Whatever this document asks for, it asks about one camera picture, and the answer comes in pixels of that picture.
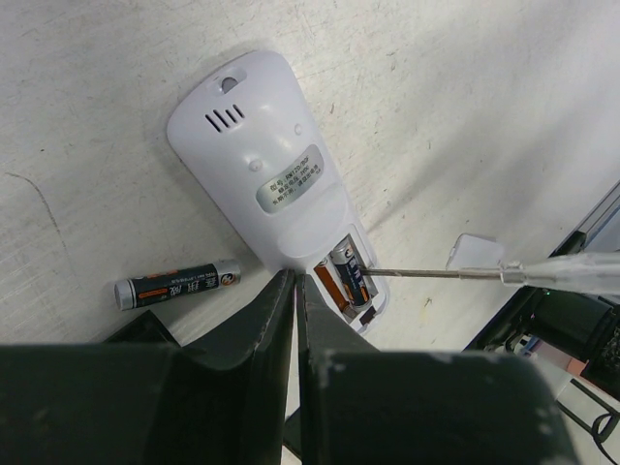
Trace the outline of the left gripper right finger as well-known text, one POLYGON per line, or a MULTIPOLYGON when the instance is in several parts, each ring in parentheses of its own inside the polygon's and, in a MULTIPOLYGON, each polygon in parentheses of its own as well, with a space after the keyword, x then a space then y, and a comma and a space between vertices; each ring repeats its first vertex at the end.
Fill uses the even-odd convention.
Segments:
POLYGON ((306 464, 575 464, 554 397, 528 361, 382 352, 295 282, 306 464))

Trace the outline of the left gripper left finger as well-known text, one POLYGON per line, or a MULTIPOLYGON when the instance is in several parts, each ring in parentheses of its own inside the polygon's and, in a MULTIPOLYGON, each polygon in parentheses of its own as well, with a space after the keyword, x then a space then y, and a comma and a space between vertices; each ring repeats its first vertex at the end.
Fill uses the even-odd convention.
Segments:
POLYGON ((1 350, 5 464, 277 464, 295 275, 193 343, 1 350))

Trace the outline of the black battery cover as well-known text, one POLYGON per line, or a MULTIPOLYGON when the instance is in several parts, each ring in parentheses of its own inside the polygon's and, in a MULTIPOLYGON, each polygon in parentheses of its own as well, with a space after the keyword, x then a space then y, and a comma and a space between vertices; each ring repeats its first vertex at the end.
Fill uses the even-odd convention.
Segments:
POLYGON ((118 329, 105 343, 171 344, 179 347, 176 339, 151 310, 146 310, 118 329))

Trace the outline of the AAA battery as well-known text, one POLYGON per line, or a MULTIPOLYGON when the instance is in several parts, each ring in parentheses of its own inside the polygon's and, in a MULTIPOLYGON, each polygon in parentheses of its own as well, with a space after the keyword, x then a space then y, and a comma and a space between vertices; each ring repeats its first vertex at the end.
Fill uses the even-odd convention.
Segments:
POLYGON ((223 260, 189 268, 117 281, 113 286, 117 308, 133 310, 184 295, 228 288, 240 283, 237 261, 223 260))

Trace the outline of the white battery cover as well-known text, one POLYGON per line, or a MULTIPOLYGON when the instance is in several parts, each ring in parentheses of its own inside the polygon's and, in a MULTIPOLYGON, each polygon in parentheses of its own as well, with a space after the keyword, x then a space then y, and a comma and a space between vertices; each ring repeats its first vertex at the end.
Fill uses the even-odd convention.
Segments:
POLYGON ((462 233, 449 252, 446 270, 495 268, 505 256, 505 247, 495 238, 462 233))

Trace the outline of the white remote control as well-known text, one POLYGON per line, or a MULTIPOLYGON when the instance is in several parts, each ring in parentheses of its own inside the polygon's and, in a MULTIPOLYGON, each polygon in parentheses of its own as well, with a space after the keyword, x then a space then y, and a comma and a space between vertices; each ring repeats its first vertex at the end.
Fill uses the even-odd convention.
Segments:
POLYGON ((245 53, 208 76, 172 113, 173 151, 270 272, 316 274, 349 240, 379 261, 288 61, 245 53))

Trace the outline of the clear handle screwdriver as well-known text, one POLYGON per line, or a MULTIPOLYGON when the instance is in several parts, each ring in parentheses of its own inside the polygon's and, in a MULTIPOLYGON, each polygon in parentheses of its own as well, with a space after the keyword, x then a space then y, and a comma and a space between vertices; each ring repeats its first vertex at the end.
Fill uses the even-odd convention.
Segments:
POLYGON ((496 268, 456 270, 363 268, 363 275, 498 281, 504 286, 532 287, 590 295, 619 295, 619 253, 579 253, 540 263, 509 263, 496 268))

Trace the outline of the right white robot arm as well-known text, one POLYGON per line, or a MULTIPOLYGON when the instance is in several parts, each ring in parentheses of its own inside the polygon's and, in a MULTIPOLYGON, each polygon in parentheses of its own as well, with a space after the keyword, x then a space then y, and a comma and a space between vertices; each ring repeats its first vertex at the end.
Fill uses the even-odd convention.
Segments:
POLYGON ((512 352, 524 336, 583 362, 581 377, 619 397, 618 295, 519 290, 466 348, 512 352))

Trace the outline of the aluminium table rail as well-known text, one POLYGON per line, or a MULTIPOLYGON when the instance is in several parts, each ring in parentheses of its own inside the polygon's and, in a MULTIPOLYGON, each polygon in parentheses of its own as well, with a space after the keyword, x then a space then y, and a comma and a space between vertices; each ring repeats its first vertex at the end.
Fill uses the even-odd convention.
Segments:
POLYGON ((616 183, 550 256, 581 252, 618 252, 619 190, 619 183, 616 183))

